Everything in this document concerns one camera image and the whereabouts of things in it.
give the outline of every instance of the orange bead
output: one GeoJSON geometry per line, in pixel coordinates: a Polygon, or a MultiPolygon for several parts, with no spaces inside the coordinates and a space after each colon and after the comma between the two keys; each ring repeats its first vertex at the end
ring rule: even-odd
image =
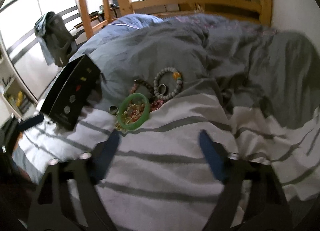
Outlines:
{"type": "Polygon", "coordinates": [[[181,78],[181,74],[176,71],[173,73],[173,78],[174,80],[177,80],[177,78],[181,78]]]}

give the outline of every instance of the wooden bed frame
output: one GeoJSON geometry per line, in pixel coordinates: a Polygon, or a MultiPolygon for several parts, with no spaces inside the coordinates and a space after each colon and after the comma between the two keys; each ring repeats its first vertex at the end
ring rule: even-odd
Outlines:
{"type": "MultiPolygon", "coordinates": [[[[86,0],[78,0],[81,18],[83,21],[84,31],[87,35],[87,39],[93,36],[93,33],[103,26],[109,24],[114,21],[112,19],[110,8],[109,8],[109,0],[103,0],[104,5],[104,17],[105,21],[91,27],[90,18],[88,15],[88,8],[86,4],[86,0]]],[[[135,10],[157,6],[157,5],[167,5],[167,4],[188,4],[190,7],[194,7],[193,11],[181,11],[181,12],[167,12],[167,13],[158,13],[154,14],[159,17],[169,17],[169,16],[177,16],[177,15],[188,15],[193,14],[195,12],[204,12],[204,8],[202,8],[205,4],[216,5],[216,6],[227,6],[237,10],[245,10],[250,12],[255,12],[259,15],[259,19],[255,19],[249,16],[244,15],[236,15],[231,13],[221,13],[221,12],[209,12],[213,14],[218,14],[225,16],[230,19],[237,20],[247,20],[255,23],[260,23],[266,26],[271,25],[271,16],[272,16],[272,0],[257,0],[256,2],[250,0],[142,0],[131,2],[131,0],[118,0],[120,6],[121,15],[127,15],[134,13],[135,10]]]]}

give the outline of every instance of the cardboard box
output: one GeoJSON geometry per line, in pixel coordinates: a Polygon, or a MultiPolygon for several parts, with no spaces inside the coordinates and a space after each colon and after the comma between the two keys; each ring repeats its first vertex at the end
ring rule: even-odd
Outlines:
{"type": "Polygon", "coordinates": [[[69,62],[50,89],[40,112],[65,129],[73,130],[99,76],[99,68],[87,55],[69,62]]]}

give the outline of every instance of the green bangle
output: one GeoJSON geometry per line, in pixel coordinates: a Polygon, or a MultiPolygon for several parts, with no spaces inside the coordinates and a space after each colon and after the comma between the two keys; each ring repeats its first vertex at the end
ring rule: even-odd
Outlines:
{"type": "Polygon", "coordinates": [[[150,103],[149,103],[149,100],[146,98],[146,96],[142,95],[140,93],[133,93],[133,94],[129,95],[128,97],[126,97],[126,99],[121,103],[121,105],[119,107],[119,111],[118,111],[118,116],[117,116],[118,122],[123,129],[134,130],[134,129],[138,128],[139,126],[141,126],[145,121],[147,121],[149,119],[149,113],[150,113],[150,103]],[[133,122],[131,124],[126,124],[122,120],[122,115],[123,115],[124,111],[128,108],[130,101],[134,98],[142,98],[143,99],[144,110],[143,110],[141,117],[136,122],[133,122]]]}

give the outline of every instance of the wooden ladder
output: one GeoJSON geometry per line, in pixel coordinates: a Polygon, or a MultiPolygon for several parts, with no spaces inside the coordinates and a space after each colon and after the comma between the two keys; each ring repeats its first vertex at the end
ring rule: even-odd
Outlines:
{"type": "Polygon", "coordinates": [[[94,27],[91,27],[91,21],[90,21],[90,16],[88,14],[87,2],[86,0],[79,0],[80,15],[81,15],[81,19],[84,27],[84,32],[87,35],[87,39],[93,36],[93,32],[99,30],[104,25],[107,25],[108,23],[113,21],[111,12],[110,12],[110,7],[109,7],[109,0],[103,0],[103,6],[104,6],[105,20],[95,25],[94,27]]]}

